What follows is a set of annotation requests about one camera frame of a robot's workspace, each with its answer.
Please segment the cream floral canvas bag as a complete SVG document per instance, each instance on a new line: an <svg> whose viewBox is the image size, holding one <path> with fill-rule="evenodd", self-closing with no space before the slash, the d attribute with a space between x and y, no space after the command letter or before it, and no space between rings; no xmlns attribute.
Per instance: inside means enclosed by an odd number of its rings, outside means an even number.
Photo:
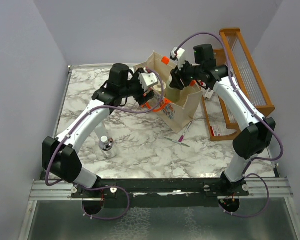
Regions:
<svg viewBox="0 0 300 240"><path fill-rule="evenodd" d="M153 108L158 103L161 94L164 94L163 101L154 112L173 132L180 132L194 119L203 95L201 89L195 82L183 90L171 88L171 71L176 67L176 64L155 51L149 56L147 61L137 64L134 69L145 67L156 71L163 81L163 88L161 88L160 84L152 88L155 92L155 97L149 100L145 106L149 109Z"/></svg>

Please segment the green bottle white cap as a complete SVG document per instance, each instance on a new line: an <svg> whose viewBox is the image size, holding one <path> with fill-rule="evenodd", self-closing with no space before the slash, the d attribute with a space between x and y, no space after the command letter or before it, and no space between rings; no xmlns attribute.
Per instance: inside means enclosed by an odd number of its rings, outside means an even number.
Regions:
<svg viewBox="0 0 300 240"><path fill-rule="evenodd" d="M172 83L172 77L169 76L168 80L166 81L166 90L165 90L165 97L173 103L178 103L181 99L181 90L170 87Z"/></svg>

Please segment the beige bottle beige cap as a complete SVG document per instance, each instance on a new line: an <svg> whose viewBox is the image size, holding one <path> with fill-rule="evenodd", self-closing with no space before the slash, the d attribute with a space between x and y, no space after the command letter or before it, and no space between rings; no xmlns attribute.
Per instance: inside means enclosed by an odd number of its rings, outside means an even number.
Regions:
<svg viewBox="0 0 300 240"><path fill-rule="evenodd" d="M163 82L163 87L161 86L160 83L158 83L158 84L154 85L154 86L152 87L152 89L153 89L154 91L157 91L158 93L161 94L161 93L164 92L165 89L166 89L166 83Z"/></svg>

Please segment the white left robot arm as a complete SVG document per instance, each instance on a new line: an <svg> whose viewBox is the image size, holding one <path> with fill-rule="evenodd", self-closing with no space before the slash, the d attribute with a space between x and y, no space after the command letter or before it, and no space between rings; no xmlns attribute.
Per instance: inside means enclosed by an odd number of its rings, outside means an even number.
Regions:
<svg viewBox="0 0 300 240"><path fill-rule="evenodd" d="M113 111L128 112L122 108L123 99L132 97L144 105L155 96L151 88L160 82L158 73L146 67L132 71L125 64L114 64L108 80L94 92L80 116L58 136L43 141L42 167L46 173L80 185L87 196L96 197L101 190L100 177L82 166L78 156L81 146Z"/></svg>

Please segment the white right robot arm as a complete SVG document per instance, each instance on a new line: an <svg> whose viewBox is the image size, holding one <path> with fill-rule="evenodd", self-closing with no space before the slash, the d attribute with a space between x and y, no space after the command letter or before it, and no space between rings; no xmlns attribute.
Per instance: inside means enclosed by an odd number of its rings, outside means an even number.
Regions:
<svg viewBox="0 0 300 240"><path fill-rule="evenodd" d="M232 142L235 154L219 184L220 191L230 196L237 191L251 161L270 145L276 122L271 117L265 118L253 106L227 65L217 65L212 45L198 45L193 50L195 64L187 61L184 49L173 48L170 58L177 62L177 66L170 72L172 82L169 86L183 90L192 81L203 82L223 100L234 116L240 134Z"/></svg>

